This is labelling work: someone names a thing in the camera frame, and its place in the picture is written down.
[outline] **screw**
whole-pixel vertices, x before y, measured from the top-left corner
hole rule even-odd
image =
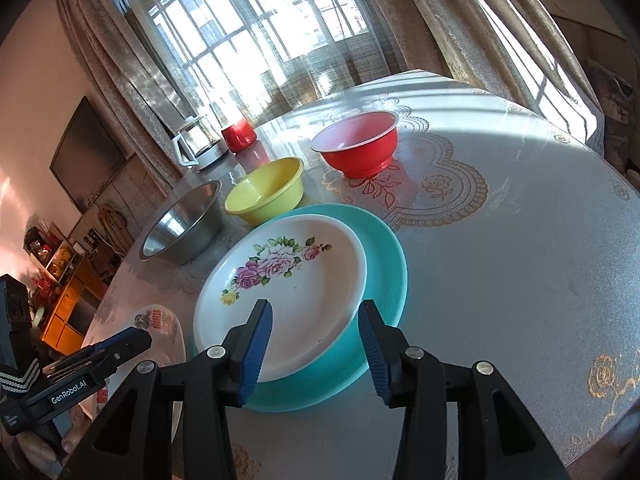
[[[419,346],[409,346],[404,351],[404,354],[411,359],[422,359],[424,357],[424,350]]]
[[[141,363],[138,363],[138,366],[136,366],[136,370],[141,374],[148,374],[153,369],[154,364],[151,361],[142,361]]]
[[[491,375],[492,373],[494,373],[494,366],[487,361],[480,361],[476,365],[476,370],[478,370],[478,372],[482,375]]]
[[[224,357],[225,354],[226,350],[223,346],[212,346],[207,350],[207,355],[212,359],[220,359],[221,357]]]

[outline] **pink wall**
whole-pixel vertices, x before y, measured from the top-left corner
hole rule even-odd
[[[80,213],[49,164],[82,96],[96,102],[68,44],[55,0],[32,0],[0,45],[0,274],[27,282],[22,249],[38,217],[68,234]]]

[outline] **pink rose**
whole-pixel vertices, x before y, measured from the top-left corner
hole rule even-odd
[[[258,272],[258,264],[248,261],[244,267],[239,267],[236,270],[236,278],[238,286],[241,288],[252,288],[252,286],[258,285],[262,279],[260,272]]]
[[[287,272],[293,267],[293,249],[291,247],[280,247],[277,250],[270,248],[269,253],[258,263],[257,271],[267,278],[275,278]]]
[[[313,260],[316,256],[320,254],[320,247],[317,245],[312,245],[311,247],[305,247],[302,249],[302,257],[305,260]]]

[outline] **stainless steel bowl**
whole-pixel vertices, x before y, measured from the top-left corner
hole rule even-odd
[[[173,204],[146,236],[140,259],[159,257],[182,265],[206,249],[222,227],[222,212],[216,204],[221,188],[222,183],[213,180]]]

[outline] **yellow bowl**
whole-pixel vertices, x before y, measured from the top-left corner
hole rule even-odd
[[[231,190],[225,200],[225,211],[254,226],[291,211],[302,200],[304,167],[295,156],[265,164]]]

